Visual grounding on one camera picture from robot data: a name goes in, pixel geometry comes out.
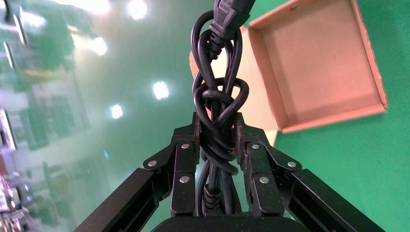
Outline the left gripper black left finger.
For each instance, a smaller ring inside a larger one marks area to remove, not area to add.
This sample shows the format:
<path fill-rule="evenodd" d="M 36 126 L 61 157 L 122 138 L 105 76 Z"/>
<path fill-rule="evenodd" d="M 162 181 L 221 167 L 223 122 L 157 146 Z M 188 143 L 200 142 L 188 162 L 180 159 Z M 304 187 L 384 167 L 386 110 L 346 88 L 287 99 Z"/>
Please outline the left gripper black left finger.
<path fill-rule="evenodd" d="M 159 203 L 171 196 L 171 215 L 195 213 L 195 172 L 200 122 L 176 128 L 169 145 L 143 162 L 76 229 L 77 232 L 139 232 Z"/>

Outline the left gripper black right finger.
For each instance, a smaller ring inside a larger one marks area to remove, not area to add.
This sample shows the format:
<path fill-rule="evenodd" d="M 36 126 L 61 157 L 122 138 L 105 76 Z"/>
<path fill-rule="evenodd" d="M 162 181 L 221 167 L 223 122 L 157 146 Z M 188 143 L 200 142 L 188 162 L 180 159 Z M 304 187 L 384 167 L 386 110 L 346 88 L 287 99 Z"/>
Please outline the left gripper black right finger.
<path fill-rule="evenodd" d="M 368 218 L 297 160 L 273 148 L 265 132 L 235 117 L 237 162 L 249 210 L 276 232 L 380 232 Z"/>

